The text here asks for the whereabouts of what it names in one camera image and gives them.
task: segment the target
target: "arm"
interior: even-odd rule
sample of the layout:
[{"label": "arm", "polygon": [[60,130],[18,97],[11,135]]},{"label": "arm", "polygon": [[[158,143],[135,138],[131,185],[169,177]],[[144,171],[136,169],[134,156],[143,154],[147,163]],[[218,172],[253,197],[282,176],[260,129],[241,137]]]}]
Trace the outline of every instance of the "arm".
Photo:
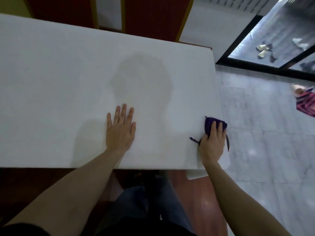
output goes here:
[{"label": "arm", "polygon": [[218,160],[223,153],[225,138],[222,123],[217,130],[214,122],[209,138],[206,134],[202,137],[199,151],[221,211],[235,236],[290,235],[276,218],[221,169]]},{"label": "arm", "polygon": [[126,116],[126,104],[117,106],[112,124],[107,114],[107,149],[89,163],[77,168],[45,190],[8,224],[30,223],[51,236],[80,235],[90,212],[108,182],[116,162],[130,148],[136,131],[133,108]]}]

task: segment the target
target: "finger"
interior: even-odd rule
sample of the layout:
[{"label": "finger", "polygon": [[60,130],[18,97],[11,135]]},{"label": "finger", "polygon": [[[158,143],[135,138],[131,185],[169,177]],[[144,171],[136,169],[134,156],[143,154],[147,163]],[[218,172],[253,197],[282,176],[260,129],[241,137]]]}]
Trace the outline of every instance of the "finger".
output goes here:
[{"label": "finger", "polygon": [[222,139],[222,122],[219,123],[219,127],[218,127],[218,130],[217,130],[217,137],[219,139]]},{"label": "finger", "polygon": [[130,128],[130,134],[131,134],[131,139],[135,139],[135,134],[136,134],[136,122],[133,122]]},{"label": "finger", "polygon": [[210,137],[216,137],[216,122],[213,121],[210,130]]},{"label": "finger", "polygon": [[118,124],[123,125],[125,123],[125,118],[126,118],[126,110],[127,110],[127,104],[123,104],[123,109],[121,110],[120,117]]},{"label": "finger", "polygon": [[111,114],[108,113],[107,114],[107,129],[110,129],[112,127],[112,118],[111,118]]},{"label": "finger", "polygon": [[131,108],[130,110],[129,110],[129,114],[128,114],[128,116],[127,116],[127,118],[126,118],[126,121],[125,121],[125,124],[126,125],[128,125],[129,127],[130,127],[130,124],[131,124],[131,122],[132,122],[132,116],[134,115],[134,108]]},{"label": "finger", "polygon": [[226,130],[223,131],[222,134],[222,141],[225,143],[225,139],[226,139]]},{"label": "finger", "polygon": [[114,123],[113,126],[117,125],[118,121],[119,121],[119,111],[120,111],[120,106],[116,107],[116,112],[115,112],[115,116],[114,116]]},{"label": "finger", "polygon": [[207,135],[207,134],[204,134],[204,135],[202,136],[202,138],[201,138],[200,144],[206,142],[208,139],[209,139],[208,135]]}]

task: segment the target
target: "right arm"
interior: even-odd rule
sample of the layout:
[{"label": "right arm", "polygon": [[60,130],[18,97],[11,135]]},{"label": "right arm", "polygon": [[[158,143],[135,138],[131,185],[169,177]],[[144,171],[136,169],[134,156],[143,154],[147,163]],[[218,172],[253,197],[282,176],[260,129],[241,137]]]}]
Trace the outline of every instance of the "right arm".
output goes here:
[{"label": "right arm", "polygon": [[218,160],[223,153],[226,133],[222,123],[202,137],[199,152],[210,177],[220,209],[235,236],[290,235],[264,207],[244,192],[227,174]]}]

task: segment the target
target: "left arm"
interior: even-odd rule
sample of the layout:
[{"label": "left arm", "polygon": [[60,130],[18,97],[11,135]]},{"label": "left arm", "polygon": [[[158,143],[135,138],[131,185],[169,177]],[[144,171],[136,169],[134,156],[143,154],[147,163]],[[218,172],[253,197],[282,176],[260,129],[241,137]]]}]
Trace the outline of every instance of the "left arm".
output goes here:
[{"label": "left arm", "polygon": [[126,104],[116,107],[114,122],[107,114],[107,149],[89,163],[53,184],[23,209],[7,225],[30,223],[51,236],[80,235],[90,212],[99,200],[117,161],[130,148],[136,131],[134,109],[126,116]]}]

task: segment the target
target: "black frame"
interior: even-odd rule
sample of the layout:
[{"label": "black frame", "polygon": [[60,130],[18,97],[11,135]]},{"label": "black frame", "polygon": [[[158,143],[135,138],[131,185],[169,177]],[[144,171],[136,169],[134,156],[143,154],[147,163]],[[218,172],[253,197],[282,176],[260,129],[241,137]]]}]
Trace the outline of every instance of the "black frame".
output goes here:
[{"label": "black frame", "polygon": [[315,81],[315,75],[299,70],[289,69],[294,64],[300,62],[302,59],[307,56],[315,53],[315,45],[308,48],[306,51],[303,51],[298,56],[291,59],[289,62],[285,63],[281,67],[272,67],[264,64],[257,64],[245,60],[239,60],[234,58],[229,58],[229,55],[234,51],[234,49],[242,42],[242,40],[248,35],[248,33],[260,22],[263,16],[256,15],[251,22],[245,27],[241,34],[236,38],[232,45],[225,51],[222,57],[218,60],[216,64],[224,65],[229,67],[235,67],[239,69],[247,69],[252,71],[258,71],[262,73],[268,73],[272,75],[281,75],[296,79],[305,79],[310,81]]}]

